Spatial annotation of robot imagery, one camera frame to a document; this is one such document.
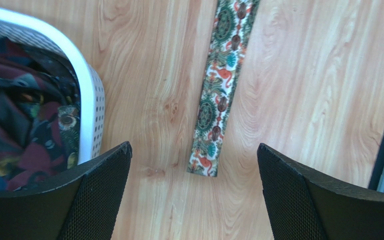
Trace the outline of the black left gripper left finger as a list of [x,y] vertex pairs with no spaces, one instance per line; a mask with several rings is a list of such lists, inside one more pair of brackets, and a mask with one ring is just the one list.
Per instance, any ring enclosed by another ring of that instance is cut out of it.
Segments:
[[102,155],[15,191],[0,191],[0,240],[109,240],[133,149]]

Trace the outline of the patterned paisley necktie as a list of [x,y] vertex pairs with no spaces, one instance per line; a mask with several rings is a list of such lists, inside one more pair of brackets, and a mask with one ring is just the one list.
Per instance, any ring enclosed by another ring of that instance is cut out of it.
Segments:
[[259,0],[219,0],[204,68],[187,172],[216,177],[231,105]]

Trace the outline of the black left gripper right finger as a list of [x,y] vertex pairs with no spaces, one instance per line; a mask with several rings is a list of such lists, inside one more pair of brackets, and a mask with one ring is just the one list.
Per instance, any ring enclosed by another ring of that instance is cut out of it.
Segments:
[[384,240],[384,193],[322,173],[264,143],[257,162],[276,240]]

